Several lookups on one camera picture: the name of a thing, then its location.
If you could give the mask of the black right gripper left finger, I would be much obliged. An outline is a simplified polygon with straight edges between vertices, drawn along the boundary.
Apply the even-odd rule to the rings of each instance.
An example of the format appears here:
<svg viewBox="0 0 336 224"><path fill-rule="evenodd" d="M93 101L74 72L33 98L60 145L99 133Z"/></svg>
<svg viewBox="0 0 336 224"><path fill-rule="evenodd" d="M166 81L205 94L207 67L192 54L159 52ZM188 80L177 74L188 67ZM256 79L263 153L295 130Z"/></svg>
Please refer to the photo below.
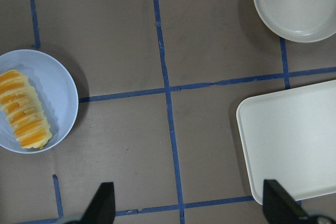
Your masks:
<svg viewBox="0 0 336 224"><path fill-rule="evenodd" d="M115 203L114 183L101 183L80 223L113 223Z"/></svg>

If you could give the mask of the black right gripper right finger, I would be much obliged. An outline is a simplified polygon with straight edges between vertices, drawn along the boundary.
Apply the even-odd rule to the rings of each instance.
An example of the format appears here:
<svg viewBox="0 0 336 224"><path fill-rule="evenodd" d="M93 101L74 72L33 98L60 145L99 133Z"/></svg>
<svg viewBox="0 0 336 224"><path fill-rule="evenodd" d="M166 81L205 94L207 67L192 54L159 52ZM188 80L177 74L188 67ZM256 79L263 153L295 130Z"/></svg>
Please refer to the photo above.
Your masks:
<svg viewBox="0 0 336 224"><path fill-rule="evenodd" d="M268 223L309 223L308 214L275 179L264 180L262 203Z"/></svg>

